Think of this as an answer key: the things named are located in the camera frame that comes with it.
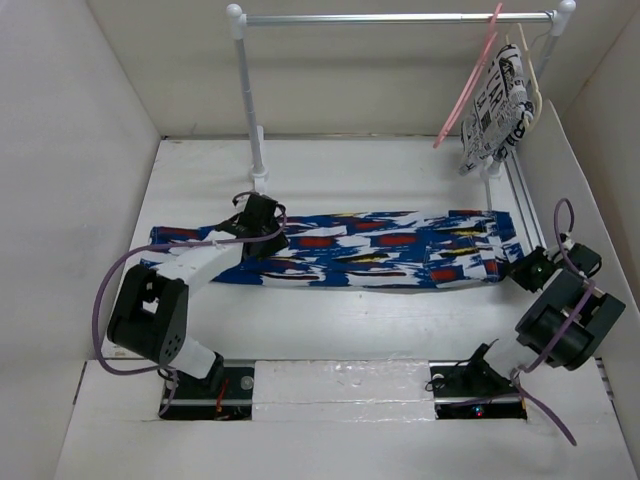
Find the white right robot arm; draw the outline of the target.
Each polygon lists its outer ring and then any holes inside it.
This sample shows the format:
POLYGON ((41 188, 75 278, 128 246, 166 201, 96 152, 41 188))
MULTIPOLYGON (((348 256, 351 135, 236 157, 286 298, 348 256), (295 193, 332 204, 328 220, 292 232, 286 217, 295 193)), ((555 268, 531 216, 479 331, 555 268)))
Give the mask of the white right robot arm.
POLYGON ((508 374, 530 373, 542 364, 573 371, 591 357, 626 305, 596 287, 593 276, 602 257, 562 235, 554 253, 537 247, 506 264, 505 275, 538 297, 515 326, 515 342, 506 357, 487 360, 481 344, 461 370, 473 393, 508 390, 508 374))

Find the blue white red patterned trousers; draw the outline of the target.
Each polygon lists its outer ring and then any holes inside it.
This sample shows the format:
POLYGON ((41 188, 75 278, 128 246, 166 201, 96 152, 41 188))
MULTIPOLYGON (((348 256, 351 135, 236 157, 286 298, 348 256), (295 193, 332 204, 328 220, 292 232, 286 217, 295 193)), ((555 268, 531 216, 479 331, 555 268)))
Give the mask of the blue white red patterned trousers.
POLYGON ((215 276, 239 285, 445 289, 498 283, 523 258, 502 211, 362 212, 291 216, 277 252, 215 276))

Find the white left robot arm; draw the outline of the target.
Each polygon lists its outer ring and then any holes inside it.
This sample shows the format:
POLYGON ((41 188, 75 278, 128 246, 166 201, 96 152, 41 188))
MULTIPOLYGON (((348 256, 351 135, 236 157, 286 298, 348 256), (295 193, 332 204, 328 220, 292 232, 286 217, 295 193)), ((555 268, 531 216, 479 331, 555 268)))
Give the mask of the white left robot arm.
POLYGON ((106 331, 108 340, 180 375, 201 396, 223 383, 223 357, 187 333, 190 298, 225 271, 288 246, 286 208, 257 192, 243 192, 243 209, 207 228, 164 233, 160 241, 125 255, 163 253, 154 265, 128 269, 106 331))

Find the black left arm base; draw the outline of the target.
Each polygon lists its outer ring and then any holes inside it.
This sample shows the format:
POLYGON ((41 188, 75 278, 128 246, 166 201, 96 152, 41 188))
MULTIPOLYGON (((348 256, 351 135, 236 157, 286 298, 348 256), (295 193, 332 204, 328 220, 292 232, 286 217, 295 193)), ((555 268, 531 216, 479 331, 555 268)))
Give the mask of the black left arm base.
POLYGON ((177 385, 168 373, 159 417, 168 421, 248 421, 252 418, 255 362, 224 361, 212 381, 177 373, 177 385))

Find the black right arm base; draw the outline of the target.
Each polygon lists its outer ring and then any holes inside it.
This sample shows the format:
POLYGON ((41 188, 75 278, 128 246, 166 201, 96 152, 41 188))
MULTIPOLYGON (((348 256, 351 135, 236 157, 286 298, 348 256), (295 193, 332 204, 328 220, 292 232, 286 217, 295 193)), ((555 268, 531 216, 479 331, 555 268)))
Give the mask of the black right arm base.
POLYGON ((429 364, 425 391, 433 395, 437 420, 528 418, 516 388, 485 359, 494 343, 482 343, 468 359, 429 364))

